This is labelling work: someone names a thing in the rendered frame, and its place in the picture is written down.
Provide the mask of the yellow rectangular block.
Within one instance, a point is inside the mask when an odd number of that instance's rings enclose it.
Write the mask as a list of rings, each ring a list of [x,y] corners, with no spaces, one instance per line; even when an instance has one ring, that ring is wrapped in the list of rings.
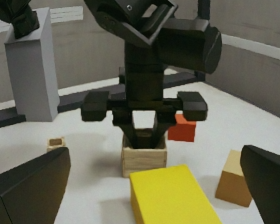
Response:
[[[129,178],[136,224],[222,224],[186,164]]]

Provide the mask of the black metal post with diagonal brace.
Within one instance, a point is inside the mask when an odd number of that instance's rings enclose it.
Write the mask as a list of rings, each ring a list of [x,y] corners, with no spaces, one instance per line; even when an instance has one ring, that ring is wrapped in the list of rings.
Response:
[[[195,19],[210,21],[210,0],[198,0],[198,16]],[[197,82],[202,82],[205,81],[206,73],[194,71],[194,76],[198,77]]]

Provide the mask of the orange-red block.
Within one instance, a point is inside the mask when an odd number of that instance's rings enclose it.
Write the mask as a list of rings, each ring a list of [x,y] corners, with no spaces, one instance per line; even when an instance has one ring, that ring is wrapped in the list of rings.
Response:
[[[194,142],[196,132],[196,122],[187,122],[182,114],[176,114],[177,125],[170,127],[167,140]]]

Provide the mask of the small wooden box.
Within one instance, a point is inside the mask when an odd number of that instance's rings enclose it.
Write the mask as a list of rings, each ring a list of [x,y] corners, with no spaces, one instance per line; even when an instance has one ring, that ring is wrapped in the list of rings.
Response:
[[[65,147],[65,141],[63,136],[47,139],[47,146],[46,146],[47,152],[54,150],[55,148],[58,147]]]

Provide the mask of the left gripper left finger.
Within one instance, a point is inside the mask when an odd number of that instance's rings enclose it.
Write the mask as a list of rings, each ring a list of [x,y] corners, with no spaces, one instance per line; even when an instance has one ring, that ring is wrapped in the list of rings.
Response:
[[[58,147],[0,173],[0,224],[54,224],[71,170]]]

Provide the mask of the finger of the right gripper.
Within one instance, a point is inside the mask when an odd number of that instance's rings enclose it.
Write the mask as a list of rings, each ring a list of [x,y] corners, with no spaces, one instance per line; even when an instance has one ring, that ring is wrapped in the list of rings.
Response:
[[[133,111],[131,111],[129,121],[113,121],[112,120],[112,125],[114,127],[119,127],[122,130],[122,132],[126,135],[129,142],[131,143],[133,149],[138,149],[138,141],[137,141]]]
[[[154,123],[152,128],[150,149],[155,149],[162,136],[167,132],[171,126],[176,126],[177,120],[175,119],[159,119],[159,114],[155,111]]]

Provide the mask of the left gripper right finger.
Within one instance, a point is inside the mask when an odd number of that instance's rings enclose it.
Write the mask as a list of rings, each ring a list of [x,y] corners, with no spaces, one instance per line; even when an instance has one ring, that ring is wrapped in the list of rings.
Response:
[[[263,223],[280,224],[280,155],[244,145],[240,167]]]

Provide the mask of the large light wood open box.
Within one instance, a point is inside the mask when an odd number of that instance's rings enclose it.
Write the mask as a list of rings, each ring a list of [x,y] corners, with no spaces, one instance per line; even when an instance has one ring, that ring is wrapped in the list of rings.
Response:
[[[152,132],[152,128],[135,128],[136,132]],[[126,136],[123,133],[121,146],[122,175],[129,179],[129,174],[167,167],[167,145],[162,137],[163,149],[125,150]]]

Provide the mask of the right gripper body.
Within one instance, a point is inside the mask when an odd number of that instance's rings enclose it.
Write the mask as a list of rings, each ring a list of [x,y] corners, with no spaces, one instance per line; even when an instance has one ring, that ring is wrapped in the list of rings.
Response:
[[[110,91],[89,91],[81,104],[81,120],[102,122],[112,111],[113,121],[129,121],[131,111],[139,110],[157,111],[159,119],[175,119],[177,111],[184,110],[182,116],[188,122],[206,121],[208,104],[199,91],[178,91],[177,98],[163,98],[164,71],[163,63],[125,61],[125,98],[111,99]]]

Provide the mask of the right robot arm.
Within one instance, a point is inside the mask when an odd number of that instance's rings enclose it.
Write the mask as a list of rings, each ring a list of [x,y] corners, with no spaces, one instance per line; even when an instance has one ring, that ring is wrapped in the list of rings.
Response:
[[[0,20],[15,27],[16,39],[40,28],[30,1],[0,0]],[[219,64],[221,32],[208,20],[175,18],[179,6],[173,0],[83,1],[101,28],[125,40],[124,60],[128,63],[163,62],[206,74],[212,74]],[[152,4],[158,7],[150,17],[142,17]]]

